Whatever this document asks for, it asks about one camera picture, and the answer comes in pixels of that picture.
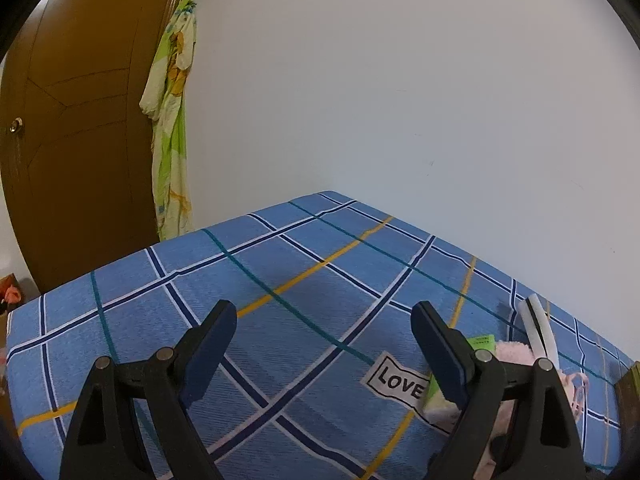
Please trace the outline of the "brown wooden door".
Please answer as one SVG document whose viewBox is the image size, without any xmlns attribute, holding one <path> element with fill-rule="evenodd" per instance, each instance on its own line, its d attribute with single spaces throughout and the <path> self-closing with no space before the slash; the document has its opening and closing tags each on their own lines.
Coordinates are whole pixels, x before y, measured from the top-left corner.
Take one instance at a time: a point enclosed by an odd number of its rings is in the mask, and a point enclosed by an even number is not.
<svg viewBox="0 0 640 480">
<path fill-rule="evenodd" d="M 157 239 L 152 126 L 139 102 L 178 1 L 41 0 L 10 47 L 2 188 L 40 292 Z M 20 134 L 8 131 L 15 117 Z"/>
</svg>

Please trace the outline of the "green yellow hanging cloth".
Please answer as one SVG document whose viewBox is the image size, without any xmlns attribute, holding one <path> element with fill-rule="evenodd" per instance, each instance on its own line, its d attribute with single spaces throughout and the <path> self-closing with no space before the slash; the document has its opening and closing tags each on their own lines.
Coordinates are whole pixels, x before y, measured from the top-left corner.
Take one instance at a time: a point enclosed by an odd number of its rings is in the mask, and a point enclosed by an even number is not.
<svg viewBox="0 0 640 480">
<path fill-rule="evenodd" d="M 184 88 L 194 59 L 197 4 L 179 1 L 160 37 L 139 102 L 152 122 L 152 195 L 160 240 L 191 229 Z"/>
</svg>

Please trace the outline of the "blue plaid tablecloth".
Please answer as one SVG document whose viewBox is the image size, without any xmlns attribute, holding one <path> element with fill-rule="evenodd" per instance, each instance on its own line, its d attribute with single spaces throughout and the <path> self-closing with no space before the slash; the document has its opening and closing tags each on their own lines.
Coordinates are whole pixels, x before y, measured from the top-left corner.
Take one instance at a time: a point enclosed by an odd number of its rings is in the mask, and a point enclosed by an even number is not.
<svg viewBox="0 0 640 480">
<path fill-rule="evenodd" d="M 466 336 L 522 341 L 527 286 L 463 249 L 332 191 L 140 250 L 46 292 L 8 322 L 22 448 L 60 471 L 73 408 L 99 356 L 147 359 L 221 299 L 238 327 L 190 406 L 228 479 L 421 479 L 447 431 L 419 404 L 421 300 Z"/>
</svg>

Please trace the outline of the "green paper tag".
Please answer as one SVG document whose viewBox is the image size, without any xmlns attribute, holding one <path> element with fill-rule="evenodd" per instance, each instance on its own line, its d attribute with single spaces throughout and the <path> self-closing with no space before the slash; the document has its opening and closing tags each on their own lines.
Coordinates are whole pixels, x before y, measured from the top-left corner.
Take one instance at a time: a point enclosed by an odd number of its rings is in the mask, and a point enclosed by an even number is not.
<svg viewBox="0 0 640 480">
<path fill-rule="evenodd" d="M 470 337 L 466 341 L 470 344 L 473 350 L 487 350 L 491 353 L 494 353 L 496 351 L 496 341 L 494 335 Z M 429 410 L 432 405 L 436 405 L 442 402 L 448 404 L 448 401 L 442 394 L 442 390 L 440 390 L 435 375 L 432 375 L 430 384 L 428 385 L 428 389 L 426 392 L 424 408 L 426 410 Z"/>
</svg>

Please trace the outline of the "brass door knob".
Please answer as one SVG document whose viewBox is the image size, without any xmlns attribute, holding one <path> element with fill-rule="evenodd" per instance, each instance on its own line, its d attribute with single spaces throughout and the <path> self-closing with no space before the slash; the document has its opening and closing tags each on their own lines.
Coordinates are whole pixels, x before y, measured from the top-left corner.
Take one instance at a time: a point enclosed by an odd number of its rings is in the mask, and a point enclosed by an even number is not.
<svg viewBox="0 0 640 480">
<path fill-rule="evenodd" d="M 9 125 L 9 133 L 20 134 L 24 128 L 24 120 L 21 117 L 15 117 Z"/>
</svg>

